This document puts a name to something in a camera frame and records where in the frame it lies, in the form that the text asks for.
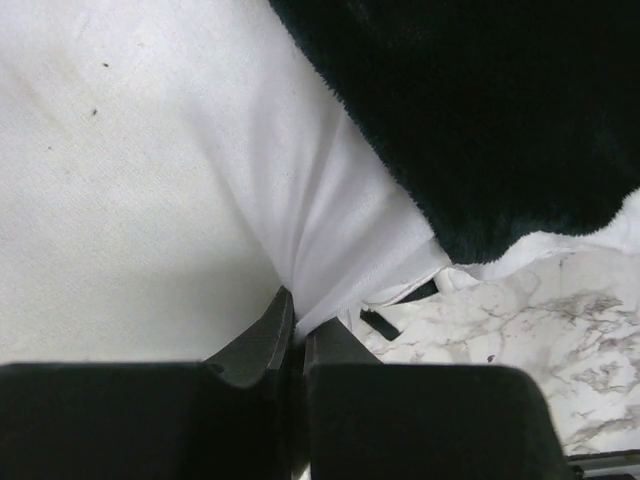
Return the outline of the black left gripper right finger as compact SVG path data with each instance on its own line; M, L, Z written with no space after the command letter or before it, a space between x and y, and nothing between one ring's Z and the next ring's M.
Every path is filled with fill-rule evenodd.
M567 479L549 408L524 371L384 364L339 321L305 342L314 479Z

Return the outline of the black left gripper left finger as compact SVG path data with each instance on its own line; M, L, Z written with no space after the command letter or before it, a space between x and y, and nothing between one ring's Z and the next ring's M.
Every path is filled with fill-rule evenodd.
M5 479L287 479L293 302L205 361L1 369Z

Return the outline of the white pillow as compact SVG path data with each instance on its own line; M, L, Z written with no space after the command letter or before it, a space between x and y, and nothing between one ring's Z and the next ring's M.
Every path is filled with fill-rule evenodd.
M447 264L265 1L1 5L1 359L202 359Z

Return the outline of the black and white checkered pillowcase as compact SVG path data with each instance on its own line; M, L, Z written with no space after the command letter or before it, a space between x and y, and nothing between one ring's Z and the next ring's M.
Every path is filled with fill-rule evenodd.
M337 119L296 172L296 334L639 250L635 1L274 1Z

